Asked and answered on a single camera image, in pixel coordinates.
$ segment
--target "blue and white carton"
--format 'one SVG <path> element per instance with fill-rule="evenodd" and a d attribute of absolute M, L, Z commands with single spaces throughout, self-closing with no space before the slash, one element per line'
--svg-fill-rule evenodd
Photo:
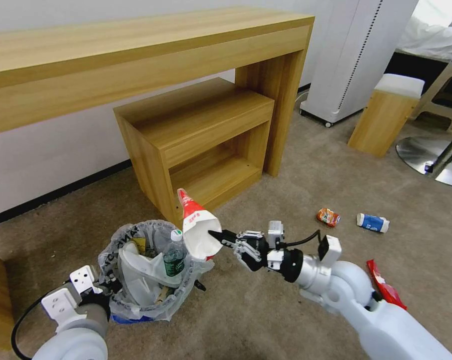
<path fill-rule="evenodd" d="M 385 233 L 389 230 L 389 220 L 385 217 L 367 215 L 360 212 L 357 214 L 357 226 L 372 231 Z"/>

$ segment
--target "white stool top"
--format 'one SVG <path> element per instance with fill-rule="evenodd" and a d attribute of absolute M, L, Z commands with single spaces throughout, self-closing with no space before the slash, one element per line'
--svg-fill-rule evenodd
<path fill-rule="evenodd" d="M 384 74 L 374 90 L 420 99 L 423 87 L 424 80 L 397 74 Z"/>

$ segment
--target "white bedsheet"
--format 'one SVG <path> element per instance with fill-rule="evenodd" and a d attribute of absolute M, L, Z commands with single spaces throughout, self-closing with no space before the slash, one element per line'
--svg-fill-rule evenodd
<path fill-rule="evenodd" d="M 412 16 L 397 48 L 439 60 L 452 59 L 452 27 L 429 25 Z"/>

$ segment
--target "wooden stool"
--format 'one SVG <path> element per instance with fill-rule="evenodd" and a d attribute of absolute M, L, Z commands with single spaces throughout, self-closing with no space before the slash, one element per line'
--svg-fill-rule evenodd
<path fill-rule="evenodd" d="M 412 112 L 409 119 L 415 120 L 421 113 L 429 112 L 451 119 L 451 124 L 447 131 L 452 133 L 452 94 L 446 91 L 452 80 L 452 61 L 446 66 L 431 87 L 421 97 L 418 105 Z M 445 100 L 450 103 L 439 104 L 437 101 Z"/>
<path fill-rule="evenodd" d="M 347 145 L 378 157 L 384 156 L 419 102 L 423 87 L 423 80 L 384 74 Z"/>
<path fill-rule="evenodd" d="M 208 210 L 262 174 L 274 101 L 221 78 L 116 107 L 139 185 L 182 227 L 176 191 Z"/>

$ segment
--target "gray carpet floor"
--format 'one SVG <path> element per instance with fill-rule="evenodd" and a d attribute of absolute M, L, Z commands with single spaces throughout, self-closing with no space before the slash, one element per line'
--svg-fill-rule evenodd
<path fill-rule="evenodd" d="M 358 115 L 331 129 L 297 113 L 278 177 L 264 175 L 215 212 L 226 229 L 264 230 L 282 220 L 287 240 L 316 229 L 341 240 L 343 260 L 365 268 L 374 258 L 409 312 L 452 352 L 452 187 L 411 170 L 394 148 L 374 158 L 347 147 Z M 408 123 L 399 138 L 449 137 L 428 122 Z M 329 229 L 321 207 L 342 216 Z M 386 234 L 356 226 L 359 212 L 391 221 Z M 14 315 L 58 286 L 98 253 L 121 225 L 161 218 L 141 193 L 132 169 L 0 224 Z M 314 253 L 316 246 L 301 249 Z M 251 273 L 226 248 L 171 322 L 110 324 L 109 358 L 118 359 L 364 359 L 354 330 L 340 316 L 299 296 L 276 273 Z M 38 308 L 24 322 L 27 354 L 54 334 Z M 14 359 L 0 351 L 0 360 Z"/>

